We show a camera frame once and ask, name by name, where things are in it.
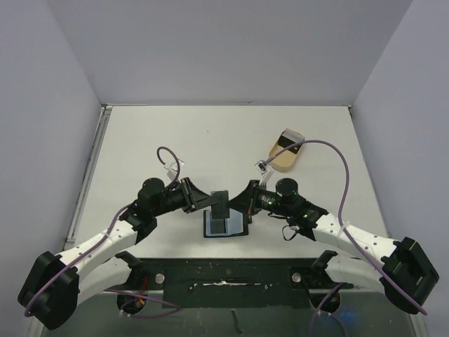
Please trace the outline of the black VIP credit card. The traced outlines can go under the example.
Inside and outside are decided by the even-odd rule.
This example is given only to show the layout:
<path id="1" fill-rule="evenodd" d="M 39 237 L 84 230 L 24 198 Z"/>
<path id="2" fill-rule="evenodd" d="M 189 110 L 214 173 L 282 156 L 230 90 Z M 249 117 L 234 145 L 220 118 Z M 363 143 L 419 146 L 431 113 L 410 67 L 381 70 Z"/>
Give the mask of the black VIP credit card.
<path id="1" fill-rule="evenodd" d="M 206 232 L 208 236 L 217 236 L 225 234 L 227 231 L 225 219 L 210 218 L 206 225 Z"/>

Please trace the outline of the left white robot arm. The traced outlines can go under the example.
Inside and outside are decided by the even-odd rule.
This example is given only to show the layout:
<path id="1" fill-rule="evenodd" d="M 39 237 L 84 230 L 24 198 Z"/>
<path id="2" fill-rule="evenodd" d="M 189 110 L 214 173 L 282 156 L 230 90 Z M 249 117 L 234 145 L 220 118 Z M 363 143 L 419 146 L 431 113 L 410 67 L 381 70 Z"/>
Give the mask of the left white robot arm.
<path id="1" fill-rule="evenodd" d="M 135 201 L 119 209 L 107 229 L 72 249 L 39 255 L 18 294 L 26 317 L 36 317 L 49 329 L 73 314 L 81 282 L 101 264 L 135 246 L 157 226 L 157 217 L 183 210 L 191 213 L 216 203 L 189 178 L 166 187 L 159 178 L 143 182 Z"/>

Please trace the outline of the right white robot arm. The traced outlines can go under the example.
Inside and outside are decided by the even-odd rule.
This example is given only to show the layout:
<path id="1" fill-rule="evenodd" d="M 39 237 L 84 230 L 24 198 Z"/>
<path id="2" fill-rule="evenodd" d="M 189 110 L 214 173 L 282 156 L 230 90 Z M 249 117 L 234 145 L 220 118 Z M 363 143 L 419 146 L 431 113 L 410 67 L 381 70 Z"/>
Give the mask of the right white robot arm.
<path id="1" fill-rule="evenodd" d="M 420 244 L 409 237 L 395 240 L 353 225 L 311 203 L 298 192 L 292 178 L 282 178 L 271 192 L 258 181 L 229 201 L 229 207 L 248 216 L 267 211 L 283 218 L 299 235 L 334 246 L 350 255 L 333 256 L 312 270 L 322 287 L 333 282 L 367 286 L 383 293 L 404 312 L 416 315 L 439 281 L 439 275 Z"/>

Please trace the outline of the black leather card holder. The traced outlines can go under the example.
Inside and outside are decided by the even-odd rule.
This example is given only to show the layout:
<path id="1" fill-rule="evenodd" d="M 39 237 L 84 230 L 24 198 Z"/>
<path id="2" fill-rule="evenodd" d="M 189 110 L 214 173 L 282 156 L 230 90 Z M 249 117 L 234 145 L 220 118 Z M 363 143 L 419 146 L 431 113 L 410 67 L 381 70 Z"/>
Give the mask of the black leather card holder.
<path id="1" fill-rule="evenodd" d="M 204 238 L 223 238 L 223 237 L 240 237 L 248 235 L 248 219 L 240 212 L 234 209 L 230 210 L 230 217 L 225 219 L 227 231 L 225 234 L 217 236 L 208 236 L 206 225 L 211 217 L 210 210 L 203 212 L 203 237 Z"/>

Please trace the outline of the beige wooden tray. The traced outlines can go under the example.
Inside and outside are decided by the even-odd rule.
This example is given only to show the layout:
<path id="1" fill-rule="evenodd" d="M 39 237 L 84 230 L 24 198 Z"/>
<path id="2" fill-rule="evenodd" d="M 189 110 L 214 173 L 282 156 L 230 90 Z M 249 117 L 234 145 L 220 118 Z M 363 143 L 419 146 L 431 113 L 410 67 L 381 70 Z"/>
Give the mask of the beige wooden tray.
<path id="1" fill-rule="evenodd" d="M 298 153 L 301 149 L 301 145 L 297 143 L 288 146 L 287 148 L 281 148 L 275 142 L 273 148 L 269 152 L 269 158 L 274 158 L 269 162 L 269 165 L 276 171 L 287 172 L 293 167 Z"/>

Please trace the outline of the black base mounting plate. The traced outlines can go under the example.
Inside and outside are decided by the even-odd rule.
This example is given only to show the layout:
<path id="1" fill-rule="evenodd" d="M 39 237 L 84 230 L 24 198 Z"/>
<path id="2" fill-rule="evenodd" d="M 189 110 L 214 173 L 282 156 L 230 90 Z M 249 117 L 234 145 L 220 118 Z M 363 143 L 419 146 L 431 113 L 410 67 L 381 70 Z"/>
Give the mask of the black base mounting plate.
<path id="1" fill-rule="evenodd" d="M 336 282 L 318 258 L 137 258 L 116 257 L 130 272 L 115 287 L 162 296 L 164 307 L 307 309 L 318 305 Z"/>

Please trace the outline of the stack of black cards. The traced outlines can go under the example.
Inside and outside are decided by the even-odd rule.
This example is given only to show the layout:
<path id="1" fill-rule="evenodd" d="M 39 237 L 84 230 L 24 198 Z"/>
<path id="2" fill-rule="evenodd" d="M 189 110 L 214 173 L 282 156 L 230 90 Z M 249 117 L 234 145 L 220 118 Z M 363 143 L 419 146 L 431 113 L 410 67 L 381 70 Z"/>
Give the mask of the stack of black cards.
<path id="1" fill-rule="evenodd" d="M 305 137 L 296 131 L 286 129 L 278 138 L 277 145 L 281 148 L 287 148 L 295 143 L 300 143 L 305 140 Z"/>

